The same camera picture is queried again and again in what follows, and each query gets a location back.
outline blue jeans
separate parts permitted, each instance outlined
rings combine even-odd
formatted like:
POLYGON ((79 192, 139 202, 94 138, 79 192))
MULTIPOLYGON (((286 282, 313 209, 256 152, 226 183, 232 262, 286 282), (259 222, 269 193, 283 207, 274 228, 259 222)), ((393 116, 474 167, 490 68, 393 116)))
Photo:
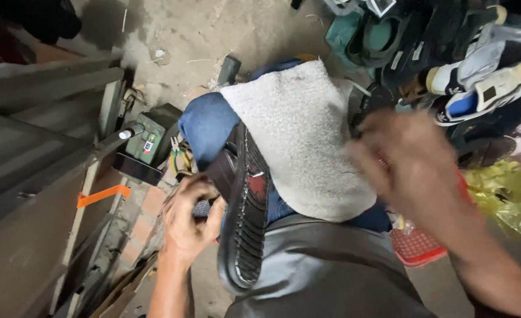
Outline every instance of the blue jeans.
MULTIPOLYGON (((286 66, 293 65, 287 67, 287 69, 299 63, 293 64, 288 61, 286 66)), ((279 65, 279 67, 266 67, 264 74, 274 70, 286 69, 282 68, 283 63, 276 65, 279 65)), ((253 80, 262 74, 256 72, 255 75, 253 80)), ((192 148, 198 170, 206 170, 209 164, 213 162, 221 152, 231 130, 238 122, 239 116, 229 106, 221 93, 207 93, 188 104, 178 121, 178 127, 180 134, 192 148)), ((268 188, 267 204, 268 224, 296 213, 280 197, 272 183, 269 184, 268 188)), ((344 224, 376 232, 390 231, 392 228, 386 214, 385 205, 380 201, 377 201, 374 206, 356 218, 344 222, 344 224)))

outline white sneaker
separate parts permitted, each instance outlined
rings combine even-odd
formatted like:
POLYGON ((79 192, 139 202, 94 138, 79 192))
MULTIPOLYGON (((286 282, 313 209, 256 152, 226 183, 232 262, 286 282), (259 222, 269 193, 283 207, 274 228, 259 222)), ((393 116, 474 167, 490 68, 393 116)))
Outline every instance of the white sneaker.
POLYGON ((474 85, 475 90, 455 94, 435 116, 439 126, 452 126, 507 105, 521 97, 521 63, 493 72, 474 85))

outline green machine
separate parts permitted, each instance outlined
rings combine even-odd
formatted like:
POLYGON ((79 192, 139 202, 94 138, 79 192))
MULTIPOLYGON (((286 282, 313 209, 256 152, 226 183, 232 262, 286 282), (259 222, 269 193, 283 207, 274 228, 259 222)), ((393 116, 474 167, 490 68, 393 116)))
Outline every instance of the green machine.
POLYGON ((136 183, 158 184, 163 173, 157 167, 170 154, 170 137, 178 135, 181 115, 182 111, 171 104, 140 113, 131 125, 133 128, 123 132, 129 141, 125 153, 117 154, 114 168, 136 183))

